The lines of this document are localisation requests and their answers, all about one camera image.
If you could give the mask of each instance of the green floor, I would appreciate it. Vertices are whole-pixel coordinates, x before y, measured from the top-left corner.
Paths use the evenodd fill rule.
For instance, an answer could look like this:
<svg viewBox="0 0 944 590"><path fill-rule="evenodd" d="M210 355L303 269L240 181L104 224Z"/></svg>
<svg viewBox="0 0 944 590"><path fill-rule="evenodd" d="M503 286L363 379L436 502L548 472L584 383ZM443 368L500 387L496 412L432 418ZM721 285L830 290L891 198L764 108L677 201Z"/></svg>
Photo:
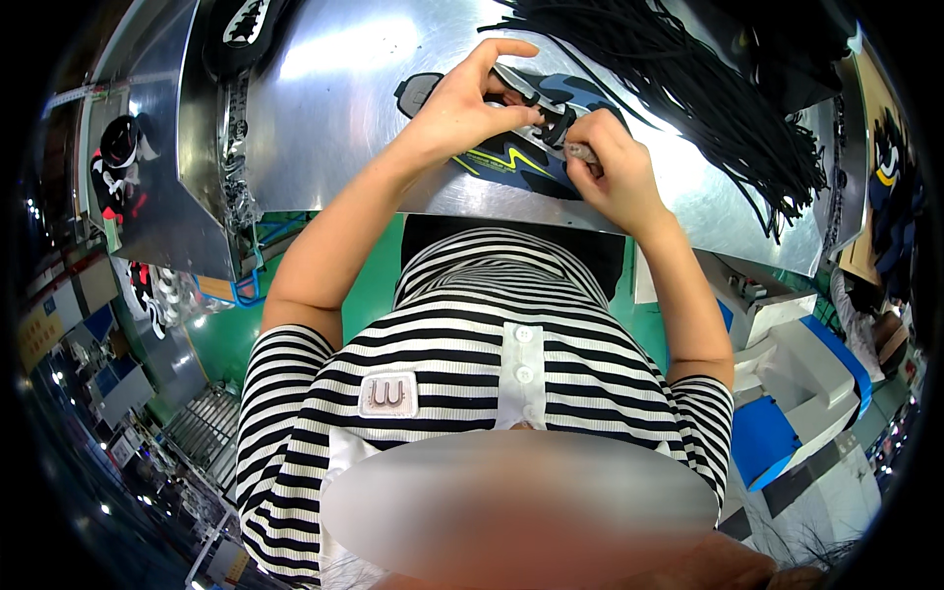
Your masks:
<svg viewBox="0 0 944 590"><path fill-rule="evenodd" d="M380 236L342 307L345 342L390 311L394 285L399 277L402 238L403 216L396 215ZM666 335L659 306L656 303L632 303L633 251L632 240L627 240L623 276L616 285L611 311L665 370ZM266 271L261 274L263 293L272 282L279 260L268 262ZM242 384L249 351L259 335L262 306L248 310L233 309L206 317L200 328L194 326L196 318L191 319L187 330L207 377Z"/></svg>

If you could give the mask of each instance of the striped shirt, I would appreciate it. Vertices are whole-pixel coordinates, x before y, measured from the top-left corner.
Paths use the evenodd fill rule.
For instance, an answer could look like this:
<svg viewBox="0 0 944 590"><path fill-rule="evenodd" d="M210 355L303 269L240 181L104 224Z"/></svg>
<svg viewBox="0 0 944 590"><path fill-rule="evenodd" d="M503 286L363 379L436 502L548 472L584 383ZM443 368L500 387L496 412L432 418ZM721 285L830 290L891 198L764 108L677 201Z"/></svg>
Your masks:
<svg viewBox="0 0 944 590"><path fill-rule="evenodd" d="M510 341L521 327L533 334L524 354L540 356L524 379L521 365L511 371L514 383L509 349L520 343ZM363 417L362 382L391 372L415 376L415 415ZM514 396L528 401L533 385L540 399L523 406L525 421L659 449L701 475L720 509L731 449L727 388L704 376L668 385L573 255L524 233L480 228L417 254L396 285L393 311L341 350L301 326L259 337L239 428L246 549L287 582L320 585L318 500L331 427L381 451L491 430L502 408L521 411Z"/></svg>

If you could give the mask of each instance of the white button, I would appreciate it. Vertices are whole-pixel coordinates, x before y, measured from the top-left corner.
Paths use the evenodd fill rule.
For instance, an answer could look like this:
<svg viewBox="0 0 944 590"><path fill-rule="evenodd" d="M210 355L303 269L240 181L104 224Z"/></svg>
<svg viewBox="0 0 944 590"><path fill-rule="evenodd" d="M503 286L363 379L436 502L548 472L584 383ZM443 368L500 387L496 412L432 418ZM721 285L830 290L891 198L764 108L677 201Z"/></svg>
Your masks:
<svg viewBox="0 0 944 590"><path fill-rule="evenodd" d="M534 332L532 332L527 326L518 326L518 329L514 331L514 337L518 342L525 345L531 341L531 338L534 337Z"/></svg>
<svg viewBox="0 0 944 590"><path fill-rule="evenodd" d="M531 383L534 380L534 371L522 364L514 371L514 377L522 383Z"/></svg>

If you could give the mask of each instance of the coworker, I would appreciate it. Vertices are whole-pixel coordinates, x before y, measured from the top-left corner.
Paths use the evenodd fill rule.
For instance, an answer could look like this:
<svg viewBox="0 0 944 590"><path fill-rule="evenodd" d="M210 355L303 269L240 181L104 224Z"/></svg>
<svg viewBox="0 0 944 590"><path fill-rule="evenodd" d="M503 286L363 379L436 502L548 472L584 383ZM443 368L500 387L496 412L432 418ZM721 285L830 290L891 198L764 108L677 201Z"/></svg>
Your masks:
<svg viewBox="0 0 944 590"><path fill-rule="evenodd" d="M646 255L670 351L665 376L608 311L618 268L600 269L587 256L601 250L602 234L571 229L568 238L545 239L544 229L525 224L481 222L440 230L449 235L433 241L437 218L411 215L404 248L429 243L406 261L393 310L342 346L342 303L407 189L489 137L543 123L490 74L498 56L536 54L527 42L482 42L279 266L245 380L237 496L250 555L286 581L321 583L318 499L331 428L381 451L467 430L610 437L690 467L720 509L731 344L684 232L660 200L649 152L608 110L567 132L594 149L603 176L573 159L567 173ZM501 93L507 106L486 105L486 93Z"/></svg>

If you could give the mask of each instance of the stainless steel table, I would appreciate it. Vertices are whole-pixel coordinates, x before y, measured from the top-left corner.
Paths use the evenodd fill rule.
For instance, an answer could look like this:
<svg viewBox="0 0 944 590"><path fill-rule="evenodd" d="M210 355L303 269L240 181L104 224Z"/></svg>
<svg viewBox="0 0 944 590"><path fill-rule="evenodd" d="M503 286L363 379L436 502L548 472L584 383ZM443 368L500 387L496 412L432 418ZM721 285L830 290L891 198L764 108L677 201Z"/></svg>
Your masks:
<svg viewBox="0 0 944 590"><path fill-rule="evenodd" d="M694 0L667 4L693 34L714 46L732 66L740 65L738 56L728 51L730 40L707 37L707 27L702 25L703 6ZM399 82L419 72L448 71L481 39L497 35L479 34L476 27L496 23L508 13L508 8L491 0L303 3L292 15L270 62L255 74L249 86L246 177L261 208L323 209L407 124L394 99ZM585 76L540 35L517 31L498 34L526 39L541 49L536 58L503 57L503 63L547 74ZM598 66L594 70L610 88L620 89L607 70ZM857 84L854 65L851 77ZM857 85L847 88L847 92L853 102L861 102ZM645 112L631 94L621 95L637 112ZM825 229L824 198L817 201L814 211L807 210L792 228L787 228L782 243L777 245L765 237L744 196L708 164L693 144L655 118L650 120L663 130L654 130L631 116L626 119L633 136L649 148L660 193L694 247L804 275L816 271ZM864 119L848 119L847 115L847 126L865 128ZM831 102L808 109L804 120L822 138L829 170ZM864 163L853 168L847 171L851 178L865 177ZM766 206L759 195L754 197ZM852 208L864 202L863 188L860 205ZM410 192L402 210L618 232L583 202L558 200L475 179L457 166L446 166L426 177Z"/></svg>

